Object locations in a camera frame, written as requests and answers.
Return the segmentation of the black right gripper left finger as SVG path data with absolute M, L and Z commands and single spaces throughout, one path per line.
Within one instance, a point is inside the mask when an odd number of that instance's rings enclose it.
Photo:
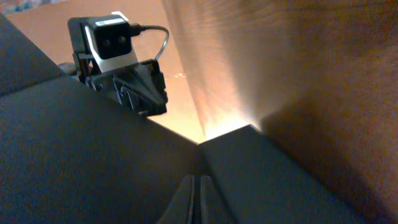
M 187 175 L 181 181 L 169 205 L 157 224 L 191 224 L 195 199 L 195 177 Z

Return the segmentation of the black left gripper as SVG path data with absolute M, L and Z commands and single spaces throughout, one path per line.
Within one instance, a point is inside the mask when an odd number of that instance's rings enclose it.
M 68 76 L 86 86 L 101 91 L 102 84 L 93 84 L 93 78 L 101 74 L 93 54 L 98 52 L 98 37 L 103 28 L 97 24 L 99 17 L 73 17 L 67 26 L 73 48 L 73 62 L 58 64 Z M 119 101 L 143 117 L 167 112 L 168 96 L 164 74 L 157 60 L 145 60 L 119 68 L 113 76 Z

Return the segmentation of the black storage box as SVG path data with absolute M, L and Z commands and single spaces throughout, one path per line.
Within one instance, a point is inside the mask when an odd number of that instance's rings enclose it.
M 246 126 L 194 144 L 65 76 L 1 18 L 1 222 L 157 223 L 211 177 L 236 223 L 365 223 Z

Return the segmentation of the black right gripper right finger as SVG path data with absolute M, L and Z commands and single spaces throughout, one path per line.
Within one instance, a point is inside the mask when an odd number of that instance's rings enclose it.
M 200 177 L 200 219 L 202 224 L 236 223 L 208 175 Z

